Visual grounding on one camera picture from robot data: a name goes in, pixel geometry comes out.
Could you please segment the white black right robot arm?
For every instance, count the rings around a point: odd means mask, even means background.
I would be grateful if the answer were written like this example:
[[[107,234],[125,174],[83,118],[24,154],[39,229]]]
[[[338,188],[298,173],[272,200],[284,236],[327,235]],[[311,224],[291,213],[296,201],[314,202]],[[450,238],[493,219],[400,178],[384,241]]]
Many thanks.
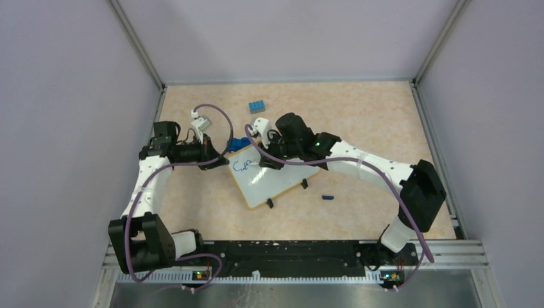
[[[354,176],[391,193],[399,210],[378,239],[376,255],[380,262],[394,264],[414,238],[424,254],[431,256],[423,235],[446,200],[446,189],[431,162],[407,164],[376,156],[331,133],[314,133],[293,112],[280,117],[274,126],[267,119],[254,119],[244,130],[261,155],[262,167],[319,167]]]

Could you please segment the yellow-framed whiteboard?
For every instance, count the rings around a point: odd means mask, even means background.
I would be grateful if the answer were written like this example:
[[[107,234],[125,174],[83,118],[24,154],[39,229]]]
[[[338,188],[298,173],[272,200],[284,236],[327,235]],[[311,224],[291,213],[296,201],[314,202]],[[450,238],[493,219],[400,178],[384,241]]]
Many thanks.
[[[265,204],[268,198],[276,198],[293,187],[300,187],[303,179],[309,179],[320,171],[320,168],[312,166],[285,165],[281,170],[248,166],[248,163],[260,160],[260,153],[253,146],[245,147],[227,159],[234,181],[251,209]]]

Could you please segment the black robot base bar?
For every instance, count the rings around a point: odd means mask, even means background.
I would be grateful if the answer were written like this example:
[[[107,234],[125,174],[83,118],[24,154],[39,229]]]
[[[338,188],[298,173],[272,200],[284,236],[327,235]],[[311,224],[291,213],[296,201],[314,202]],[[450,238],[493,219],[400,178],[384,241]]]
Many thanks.
[[[215,241],[173,266],[197,266],[199,279],[249,277],[363,277],[387,267],[400,270],[417,263],[415,246],[392,252],[376,241]]]

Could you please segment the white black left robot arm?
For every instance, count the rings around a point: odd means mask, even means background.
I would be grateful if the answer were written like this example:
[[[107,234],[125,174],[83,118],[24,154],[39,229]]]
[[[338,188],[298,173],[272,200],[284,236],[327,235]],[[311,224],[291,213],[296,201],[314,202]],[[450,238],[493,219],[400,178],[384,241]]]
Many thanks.
[[[154,135],[139,152],[139,174],[130,202],[121,217],[108,225],[110,242],[123,273],[170,268],[180,257],[190,265],[205,259],[206,249],[196,229],[171,234],[159,214],[175,166],[207,170],[228,165],[228,159],[220,155],[205,133],[210,125],[209,118],[197,117],[191,123],[192,141],[180,142],[178,123],[154,123]]]

